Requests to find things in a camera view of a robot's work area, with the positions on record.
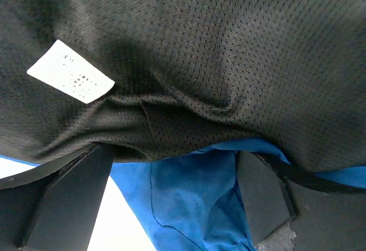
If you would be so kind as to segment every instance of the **black strap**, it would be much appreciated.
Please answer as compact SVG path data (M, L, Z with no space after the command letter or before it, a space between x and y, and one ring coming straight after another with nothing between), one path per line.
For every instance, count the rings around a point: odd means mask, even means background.
M49 163L0 182L1 251L87 250L113 147L88 147L71 156L59 159L67 164L54 173L58 165Z
M326 193L366 193L366 189L339 184L324 178L317 177L311 172L305 171L294 165L280 161L269 154L257 154L258 158L266 163L280 178L289 179L306 188Z

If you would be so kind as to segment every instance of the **black fabric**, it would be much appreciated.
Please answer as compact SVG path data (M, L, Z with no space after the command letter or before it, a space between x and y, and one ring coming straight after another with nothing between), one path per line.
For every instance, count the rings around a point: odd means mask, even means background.
M366 164L365 0L0 0L0 154L91 142L152 161L262 137L308 171ZM26 70L60 39L116 81L84 105Z
M256 155L241 151L236 172L254 246L295 216L285 183Z

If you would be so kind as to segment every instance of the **care label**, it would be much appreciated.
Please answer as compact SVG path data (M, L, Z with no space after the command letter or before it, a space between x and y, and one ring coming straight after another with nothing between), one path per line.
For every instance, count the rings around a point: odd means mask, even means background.
M27 74L84 103L106 94L114 81L57 40Z

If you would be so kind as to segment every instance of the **blue nylon fabric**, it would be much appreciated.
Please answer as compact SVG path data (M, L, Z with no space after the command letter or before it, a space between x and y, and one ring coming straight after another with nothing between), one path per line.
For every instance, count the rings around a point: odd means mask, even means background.
M247 139L152 163L113 164L111 176L157 250L252 251L236 180L239 150L290 164L269 142ZM366 166L316 175L366 188Z
M2 155L0 155L0 158L4 158L6 160L15 161L15 162L19 162L20 164L26 164L26 165L30 165L30 166L39 166L40 165L40 164L33 164L33 163L27 162L27 161L16 160L15 158L9 158L9 157L2 156Z

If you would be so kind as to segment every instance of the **stitching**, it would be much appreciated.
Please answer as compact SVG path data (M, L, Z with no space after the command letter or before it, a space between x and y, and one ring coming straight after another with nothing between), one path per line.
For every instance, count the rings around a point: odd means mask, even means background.
M152 125L151 125L151 120L149 119L148 112L145 109L144 103L143 103L143 101L141 99L140 99L140 105L142 107L142 111L144 111L144 114L145 114L145 117L146 117L146 123L148 124L149 130L150 130L150 134L152 136L152 140L153 140L154 144L157 145L157 143L156 143L156 136L154 134L154 131L153 131L153 128L152 128Z
M182 232L180 232L179 230L177 230L176 228L169 226L169 225L162 225L155 216L154 213L154 207L153 207L153 194L152 194L152 163L149 164L150 166L150 177L149 177L149 181L150 181L150 206L151 206L151 211L153 214L153 218L156 221L157 224L159 224L161 227L163 228L169 228L169 229L173 229L174 231L176 231L177 233L179 233L180 235L182 235L185 239L187 239L188 241L190 241L193 245L195 245L199 250L204 251L201 247L199 247L194 241L192 241L191 239L187 238L186 235L184 235Z
M236 198L238 199L238 202L242 205L242 209L243 209L243 211L245 211L244 204L242 203L242 199L241 199L241 197L239 197L239 196L238 196L238 193L237 193L236 191L235 191L235 196L236 196ZM246 230L244 230L243 234L244 234L244 236L248 239L248 241L249 241L249 242L251 242L251 241L252 241L252 239L251 239L250 235L248 235L248 233L247 233L247 231L246 231ZM246 248L247 250L249 250L249 249L248 249L248 247L247 247L243 242L237 242L237 243L236 243L236 246L234 246L234 247L232 247L232 248L230 248L230 249L227 249L227 251L232 250L232 249L234 249L234 248L237 248L237 247L239 246L239 244L241 244L241 245L245 246L245 248Z

